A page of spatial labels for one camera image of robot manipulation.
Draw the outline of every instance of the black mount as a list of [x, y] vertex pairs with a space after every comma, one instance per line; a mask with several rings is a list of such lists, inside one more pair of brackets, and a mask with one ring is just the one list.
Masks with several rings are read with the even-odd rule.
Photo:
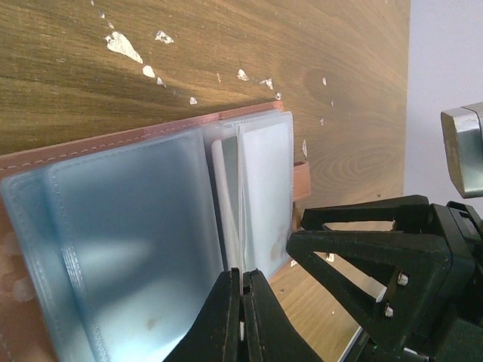
[[[342, 232], [325, 226], [358, 221], [393, 221], [393, 227]], [[302, 226], [288, 253], [370, 336], [371, 359], [361, 351], [352, 360], [399, 360], [404, 348], [437, 360], [483, 360], [483, 225], [472, 207], [443, 207], [415, 195], [306, 210]], [[376, 302], [316, 252], [336, 253], [379, 281], [387, 288], [383, 300]]]

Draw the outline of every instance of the wood grain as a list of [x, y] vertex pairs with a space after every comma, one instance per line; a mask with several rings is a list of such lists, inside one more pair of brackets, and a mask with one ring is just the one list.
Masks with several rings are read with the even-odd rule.
[[[312, 167], [313, 195], [300, 209], [400, 195], [409, 7], [409, 0], [5, 0], [0, 154], [261, 103], [280, 92], [294, 113], [295, 156], [303, 159], [306, 140]], [[156, 41], [159, 30], [174, 43]], [[107, 49], [104, 37], [113, 31], [166, 88]], [[237, 79], [239, 69], [249, 81]], [[259, 84], [266, 78], [274, 90]], [[272, 285], [309, 344], [337, 360], [355, 322], [300, 267], [283, 269]]]

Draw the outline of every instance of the white stitching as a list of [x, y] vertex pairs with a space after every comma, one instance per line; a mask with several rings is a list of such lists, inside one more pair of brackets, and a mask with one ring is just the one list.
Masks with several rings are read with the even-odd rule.
[[[281, 107], [278, 106], [278, 105], [275, 105], [275, 108], [274, 109], [281, 109]], [[253, 109], [253, 110], [251, 110], [249, 112], [247, 112], [247, 111], [234, 112], [234, 113], [230, 113], [229, 114], [229, 117], [227, 117], [227, 118], [234, 118], [234, 117], [237, 117], [239, 115], [250, 115], [251, 113], [255, 113], [255, 112], [259, 112], [259, 111], [263, 111], [263, 110], [265, 110], [264, 107], [263, 108]], [[223, 115], [220, 115], [220, 120], [224, 120], [224, 119], [225, 119], [225, 117], [223, 117]], [[172, 127], [172, 128], [168, 128], [166, 130], [160, 130], [160, 131], [157, 131], [157, 132], [148, 133], [148, 134], [145, 134], [145, 135], [143, 135], [141, 137], [135, 137], [133, 139], [118, 141], [118, 144], [124, 143], [124, 142], [127, 143], [127, 142], [131, 142], [131, 141], [140, 140], [142, 138], [146, 138], [146, 137], [149, 137], [149, 136], [154, 136], [156, 134], [161, 134], [161, 133], [169, 132], [171, 130], [181, 130], [181, 129], [186, 128], [186, 127], [191, 127], [194, 124], [204, 124], [204, 123], [207, 123], [207, 122], [206, 121], [193, 122], [193, 123], [190, 123], [190, 124], [185, 124], [183, 126]], [[81, 151], [75, 151], [75, 152], [72, 152], [72, 153], [69, 153], [69, 154], [58, 155], [57, 157], [49, 157], [49, 158], [42, 159], [42, 160], [26, 162], [24, 164], [16, 164], [16, 165], [11, 165], [11, 166], [7, 166], [7, 167], [1, 167], [0, 168], [0, 171], [10, 170], [12, 168], [17, 168], [17, 167], [26, 167], [26, 166], [31, 165], [32, 163], [39, 164], [39, 163], [42, 163], [42, 162], [45, 162], [45, 161], [53, 161], [53, 160], [56, 160], [58, 158], [64, 158], [64, 157], [67, 157], [67, 156], [73, 156], [73, 155], [77, 155], [78, 153], [84, 153], [84, 152], [88, 152], [88, 151], [95, 150], [97, 148], [107, 147], [107, 146], [114, 146], [114, 145], [115, 145], [114, 143], [110, 143], [109, 145], [102, 144], [102, 145], [98, 145], [98, 146], [92, 146], [89, 149], [83, 149]]]

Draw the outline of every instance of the wooden surface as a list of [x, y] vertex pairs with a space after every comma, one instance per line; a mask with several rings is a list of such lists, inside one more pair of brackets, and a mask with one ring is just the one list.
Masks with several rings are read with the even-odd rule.
[[[6, 0], [0, 154], [261, 103], [280, 92], [294, 113], [296, 159], [305, 140], [312, 166], [313, 196], [299, 207], [400, 195], [408, 21], [409, 0]], [[159, 30], [174, 43], [156, 41]], [[107, 48], [114, 31], [143, 64]], [[143, 74], [145, 65], [166, 88]], [[237, 78], [239, 69], [248, 81]], [[273, 90], [259, 84], [267, 78]], [[374, 288], [343, 262], [337, 267]], [[272, 286], [309, 344], [337, 360], [356, 329], [352, 318], [298, 266], [280, 271]]]

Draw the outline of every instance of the pink leather cover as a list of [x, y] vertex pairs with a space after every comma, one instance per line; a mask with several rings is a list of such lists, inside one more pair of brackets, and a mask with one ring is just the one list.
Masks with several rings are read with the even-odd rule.
[[[240, 115], [283, 110], [282, 102], [264, 103], [224, 112], [212, 113], [171, 123], [111, 133], [105, 136], [63, 143], [0, 156], [0, 181], [6, 176], [43, 167], [53, 162], [81, 155], [114, 149], [162, 134], [177, 132], [189, 127], [209, 124]], [[14, 284], [23, 279], [29, 283], [28, 273], [19, 250], [15, 250], [15, 234], [8, 219], [3, 201], [0, 201], [0, 361], [57, 360], [51, 346], [36, 298], [19, 302], [14, 298]]]

